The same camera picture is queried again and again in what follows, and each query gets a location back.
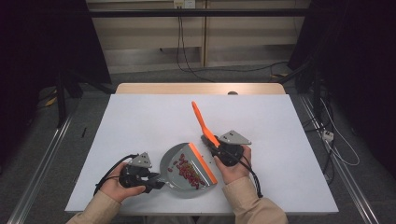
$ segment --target hand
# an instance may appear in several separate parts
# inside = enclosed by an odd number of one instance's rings
[[[244,157],[242,157],[241,161],[248,166],[251,164],[251,149],[248,146],[242,146],[242,148],[244,149]],[[248,169],[239,162],[235,166],[229,167],[225,166],[221,160],[215,156],[215,163],[221,171],[221,175],[226,185],[244,176],[249,176]]]
[[[118,165],[108,177],[119,176],[125,164],[126,162],[122,162],[120,165]],[[124,199],[128,197],[141,194],[143,191],[145,191],[145,189],[145,186],[138,186],[126,189],[120,184],[119,179],[116,177],[109,178],[100,188],[103,193],[105,193],[108,197],[114,199],[118,203],[121,203]]]

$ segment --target person's left hand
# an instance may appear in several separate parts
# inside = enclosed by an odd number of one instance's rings
[[[125,164],[126,162],[122,162],[120,165],[118,165],[108,177],[119,176]],[[124,199],[128,197],[136,196],[143,193],[145,189],[145,186],[138,186],[126,189],[120,184],[117,177],[108,179],[100,188],[103,193],[105,193],[108,197],[114,199],[118,203],[121,203]]]

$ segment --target beige sleeve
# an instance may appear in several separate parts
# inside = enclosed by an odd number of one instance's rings
[[[288,223],[283,210],[267,198],[259,198],[246,176],[226,185],[223,192],[235,213],[235,223]]]
[[[111,219],[119,212],[120,203],[108,197],[102,191],[98,191],[82,213],[73,216],[67,224],[110,223]]]

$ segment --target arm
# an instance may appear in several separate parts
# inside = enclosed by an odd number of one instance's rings
[[[117,166],[109,176],[118,176],[125,163]],[[146,187],[124,188],[119,180],[108,179],[100,190],[93,196],[90,203],[82,213],[73,216],[67,224],[77,223],[110,223],[111,219],[119,212],[121,202],[131,196],[138,195],[145,191]]]
[[[244,148],[245,158],[242,161],[248,164],[251,160],[251,149]],[[259,198],[251,182],[249,171],[241,164],[227,167],[215,157],[226,186],[223,192],[235,213],[235,223],[288,223],[285,213],[271,200]]]

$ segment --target white table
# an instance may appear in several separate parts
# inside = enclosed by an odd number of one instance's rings
[[[147,151],[153,164],[151,172],[159,172],[161,158],[169,148],[193,142],[218,179],[216,186],[197,190],[192,195],[164,186],[125,200],[120,213],[230,215],[231,207],[221,191],[221,175],[200,139],[201,128],[191,107],[192,100],[200,107],[206,126],[214,134],[236,130],[253,143],[253,170],[261,181],[264,197],[289,215],[338,212],[288,95],[169,92],[111,96],[65,210],[82,211],[92,198],[95,184],[120,158]]]

